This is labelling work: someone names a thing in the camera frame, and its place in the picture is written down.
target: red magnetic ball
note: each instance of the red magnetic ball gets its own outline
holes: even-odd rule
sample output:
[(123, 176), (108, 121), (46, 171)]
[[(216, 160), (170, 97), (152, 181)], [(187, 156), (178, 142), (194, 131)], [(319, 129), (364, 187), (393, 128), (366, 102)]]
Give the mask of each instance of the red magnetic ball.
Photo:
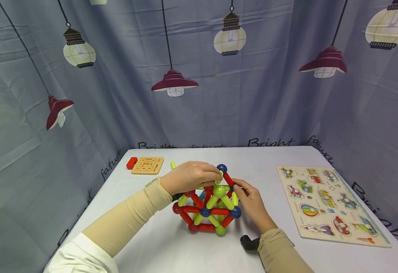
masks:
[(193, 195), (196, 194), (196, 190), (190, 190), (184, 193), (185, 196), (187, 196), (188, 198), (192, 198)]
[(214, 186), (206, 186), (204, 190), (212, 192), (214, 190)]
[(188, 229), (191, 233), (197, 233), (199, 231), (199, 227), (194, 224), (189, 224)]
[(179, 207), (178, 202), (173, 204), (173, 212), (176, 214), (181, 214), (181, 212), (183, 211), (183, 209), (181, 207)]

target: red lamp shade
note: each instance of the red lamp shade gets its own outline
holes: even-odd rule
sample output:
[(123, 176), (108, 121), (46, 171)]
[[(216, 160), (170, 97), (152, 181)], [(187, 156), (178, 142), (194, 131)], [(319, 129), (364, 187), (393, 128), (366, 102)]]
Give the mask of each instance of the red lamp shade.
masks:
[(299, 69), (300, 72), (313, 70), (315, 78), (332, 77), (337, 70), (342, 73), (346, 73), (346, 71), (348, 71), (345, 62), (343, 61), (341, 51), (337, 51), (334, 46), (330, 46), (323, 50), (319, 55), (317, 55), (317, 58), (314, 61), (305, 64)]
[(56, 100), (49, 94), (50, 115), (47, 118), (47, 130), (52, 129), (56, 124), (59, 124), (60, 127), (64, 126), (66, 119), (64, 111), (72, 107), (73, 104), (74, 102), (71, 100)]
[(184, 78), (181, 73), (172, 68), (164, 75), (162, 81), (152, 86), (152, 91), (166, 90), (170, 97), (179, 97), (184, 94), (185, 88), (196, 86), (199, 84), (189, 78)]

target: green magnetic ball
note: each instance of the green magnetic ball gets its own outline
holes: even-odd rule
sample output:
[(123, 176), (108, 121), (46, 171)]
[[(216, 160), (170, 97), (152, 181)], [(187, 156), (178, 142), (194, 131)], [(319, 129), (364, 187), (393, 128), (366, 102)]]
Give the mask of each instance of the green magnetic ball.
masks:
[(225, 235), (226, 228), (224, 228), (220, 225), (220, 226), (216, 227), (216, 233), (217, 233), (217, 235), (220, 235), (220, 236)]
[(223, 196), (226, 195), (226, 190), (224, 186), (217, 185), (214, 186), (214, 196), (217, 198), (222, 198)]

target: left hand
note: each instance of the left hand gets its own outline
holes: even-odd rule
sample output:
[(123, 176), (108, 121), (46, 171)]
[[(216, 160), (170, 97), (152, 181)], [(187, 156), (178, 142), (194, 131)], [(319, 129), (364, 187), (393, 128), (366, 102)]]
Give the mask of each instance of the left hand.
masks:
[(170, 194), (184, 193), (200, 187), (212, 186), (221, 181), (220, 171), (213, 165), (188, 161), (161, 177), (161, 186)]

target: black object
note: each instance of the black object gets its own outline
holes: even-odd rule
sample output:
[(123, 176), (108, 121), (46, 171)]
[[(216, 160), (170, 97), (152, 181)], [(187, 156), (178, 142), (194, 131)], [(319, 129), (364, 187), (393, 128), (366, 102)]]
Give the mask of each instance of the black object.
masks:
[(253, 241), (247, 235), (243, 235), (240, 238), (241, 245), (243, 246), (244, 250), (251, 251), (251, 250), (258, 250), (260, 246), (260, 239), (256, 238)]
[(172, 200), (177, 201), (179, 200), (179, 198), (181, 198), (182, 195), (183, 193), (176, 193), (175, 195), (172, 196)]

